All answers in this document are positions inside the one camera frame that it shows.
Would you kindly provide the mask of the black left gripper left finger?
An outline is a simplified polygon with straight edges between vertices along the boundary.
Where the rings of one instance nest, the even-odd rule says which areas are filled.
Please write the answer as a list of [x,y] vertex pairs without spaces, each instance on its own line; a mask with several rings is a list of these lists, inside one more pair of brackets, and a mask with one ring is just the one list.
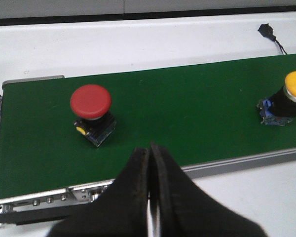
[[56,224],[50,237],[146,237],[148,149],[135,148],[114,182],[92,203]]

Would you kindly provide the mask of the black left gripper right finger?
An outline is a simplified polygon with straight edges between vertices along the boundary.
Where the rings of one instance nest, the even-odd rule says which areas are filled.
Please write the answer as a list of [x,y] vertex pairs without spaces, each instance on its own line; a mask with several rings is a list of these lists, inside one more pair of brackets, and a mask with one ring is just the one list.
[[162,237],[265,237],[263,228],[214,200],[187,175],[166,147],[151,143]]

